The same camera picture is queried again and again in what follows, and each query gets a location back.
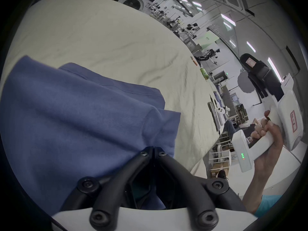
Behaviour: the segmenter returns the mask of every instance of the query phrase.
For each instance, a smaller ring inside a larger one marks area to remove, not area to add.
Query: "teal sleeve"
[[[254,214],[256,217],[262,217],[268,210],[280,199],[281,195],[262,195],[259,208]]]

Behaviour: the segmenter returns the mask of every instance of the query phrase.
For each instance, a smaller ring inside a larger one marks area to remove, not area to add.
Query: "green bottle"
[[[200,68],[200,71],[201,71],[204,79],[209,79],[209,75],[203,67]]]

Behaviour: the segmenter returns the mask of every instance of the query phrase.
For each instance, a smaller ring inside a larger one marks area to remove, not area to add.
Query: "hand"
[[[265,117],[268,115],[269,110],[264,113]],[[251,133],[251,137],[260,139],[267,131],[271,132],[274,143],[254,161],[255,176],[266,181],[273,172],[283,146],[283,138],[279,126],[273,124],[271,121],[267,121],[265,118],[261,120],[261,125],[256,124],[255,131]]]

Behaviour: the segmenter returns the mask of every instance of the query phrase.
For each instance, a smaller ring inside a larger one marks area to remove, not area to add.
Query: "jeans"
[[[233,127],[233,123],[230,120],[227,120],[223,132],[227,131],[230,139],[232,140],[233,134],[236,132],[235,128]]]

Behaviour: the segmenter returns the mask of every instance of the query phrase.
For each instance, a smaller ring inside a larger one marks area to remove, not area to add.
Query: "white table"
[[[191,170],[219,135],[214,98],[191,52],[149,15],[112,0],[41,0],[25,14],[4,65],[0,91],[24,55],[58,68],[74,62],[103,76],[159,89],[165,109],[181,112],[175,159]]]

